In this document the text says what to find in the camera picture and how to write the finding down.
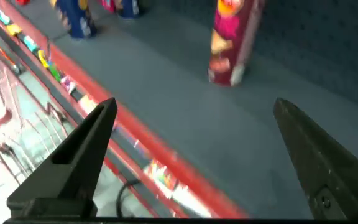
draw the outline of pink label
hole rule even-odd
[[[222,17],[218,10],[215,14],[215,29],[228,39],[237,37],[237,28],[239,27],[240,19],[237,16]]]

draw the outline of red plastic frame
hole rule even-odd
[[[21,45],[22,50],[27,50],[28,53],[30,53],[27,48],[25,49],[25,48],[23,48],[22,46],[23,46],[23,45]],[[29,72],[31,73],[31,75],[41,84],[41,86],[43,87],[43,89],[48,93],[49,98],[51,99],[51,101],[54,103],[54,105],[56,105],[56,106],[59,108],[59,111],[61,111],[61,112],[65,115],[65,117],[66,117],[66,119],[68,120],[68,122],[69,122],[71,125],[73,125],[74,127],[77,127],[77,123],[76,123],[76,122],[74,121],[74,119],[64,110],[64,108],[60,105],[60,103],[51,95],[51,93],[49,92],[49,89],[45,86],[45,84],[42,83],[42,81],[33,73],[33,71],[29,68],[29,66],[28,66],[26,63],[24,63],[21,59],[20,59],[20,61],[21,61],[21,64],[23,64],[23,66],[25,66],[26,70],[29,71]],[[31,91],[28,90],[28,88],[21,82],[21,80],[19,80],[19,79],[17,78],[16,81],[18,82],[18,84],[19,84],[22,88],[25,88],[25,89],[27,90],[27,92],[30,94],[30,97],[31,97],[31,98],[35,98],[35,96],[31,93]],[[68,93],[67,93],[65,90],[60,91],[60,93],[61,93],[62,95],[68,95]],[[37,103],[37,106],[38,106],[42,111],[44,111],[46,114],[51,114],[51,113],[52,113],[52,110],[53,110],[52,107],[53,107],[53,106],[52,106],[50,103],[48,103],[46,109],[45,109],[37,100],[35,100],[35,103]],[[80,113],[81,115],[82,115],[82,114],[85,114],[85,112],[84,112],[80,107],[78,107],[78,108],[76,108],[76,109],[77,109],[77,111],[78,111],[78,110],[81,110],[81,111],[79,111],[79,113]],[[121,180],[121,182],[123,182],[123,183],[127,182],[127,180],[125,179],[125,177],[122,176],[122,175],[119,173],[118,169],[111,163],[111,161],[109,161],[107,158],[105,158],[104,163],[105,163],[105,165],[107,165],[107,166],[109,167],[109,169]],[[158,217],[158,215],[157,215],[156,212],[152,209],[152,207],[151,207],[145,200],[143,200],[143,198],[139,195],[139,193],[136,192],[136,190],[135,190],[134,188],[130,188],[130,191],[135,195],[135,197],[137,198],[137,200],[149,211],[149,213],[150,213],[151,215],[153,215],[154,217]]]
[[[31,36],[31,38],[43,49],[47,50],[47,38],[35,28],[26,18],[24,18],[16,9],[5,0],[0,0],[0,8],[9,16],[23,32]],[[58,47],[50,44],[50,55],[56,66],[64,73],[68,74],[72,80],[85,90],[95,102],[99,103],[111,97],[101,85],[96,83],[80,66],[68,58],[60,51]],[[117,114],[117,123],[134,139],[138,139],[147,153],[166,165],[170,172],[203,202],[211,212],[213,218],[247,218],[247,214],[239,209],[231,202],[220,190],[214,188],[208,181],[199,175],[192,166],[180,159],[176,152],[170,149],[161,139],[147,129],[135,116],[125,107],[118,103],[119,111]],[[131,162],[125,161],[129,168],[135,172],[138,177],[142,177],[142,170],[137,170],[131,166],[136,166]]]

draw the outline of snack canister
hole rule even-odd
[[[208,77],[213,83],[241,82],[265,0],[218,0]]]
[[[117,13],[126,19],[139,16],[138,0],[114,0]]]
[[[50,4],[72,38],[83,39],[96,34],[88,0],[50,0]]]
[[[115,11],[114,0],[101,0],[102,6],[109,12]]]

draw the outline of red snack container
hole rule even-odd
[[[209,60],[209,80],[224,86],[240,83],[265,0],[218,0]]]
[[[115,11],[114,0],[100,0],[102,6],[109,12]]]
[[[21,5],[21,6],[24,6],[26,5],[27,3],[29,3],[30,0],[16,0],[16,3]]]

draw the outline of product box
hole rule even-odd
[[[96,34],[88,0],[50,0],[50,4],[72,38],[83,39]]]
[[[90,114],[98,105],[88,95],[83,96],[78,103],[86,114]]]
[[[153,159],[144,172],[157,184],[167,198],[172,197],[172,192],[178,185],[178,179],[167,170],[165,165]]]
[[[252,49],[265,0],[218,0],[211,41],[209,80],[240,83]]]

